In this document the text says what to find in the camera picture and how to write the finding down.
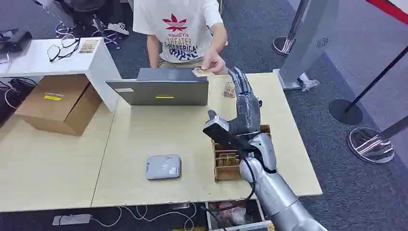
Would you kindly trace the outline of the person's left hand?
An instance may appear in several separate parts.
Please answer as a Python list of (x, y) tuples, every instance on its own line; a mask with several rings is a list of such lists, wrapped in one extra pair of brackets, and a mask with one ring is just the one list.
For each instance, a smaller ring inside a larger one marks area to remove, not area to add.
[(204, 53), (201, 68), (214, 74), (221, 74), (225, 69), (225, 61), (215, 49), (208, 48)]

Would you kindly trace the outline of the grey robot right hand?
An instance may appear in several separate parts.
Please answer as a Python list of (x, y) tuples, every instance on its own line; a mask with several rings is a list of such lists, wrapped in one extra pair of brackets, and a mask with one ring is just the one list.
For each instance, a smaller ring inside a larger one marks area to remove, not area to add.
[(232, 136), (249, 134), (260, 131), (261, 115), (260, 104), (254, 95), (253, 89), (245, 73), (239, 68), (228, 69), (235, 87), (236, 115), (232, 120), (225, 120), (218, 116), (215, 111), (209, 110), (210, 119), (205, 123), (203, 132), (210, 136), (220, 132)]

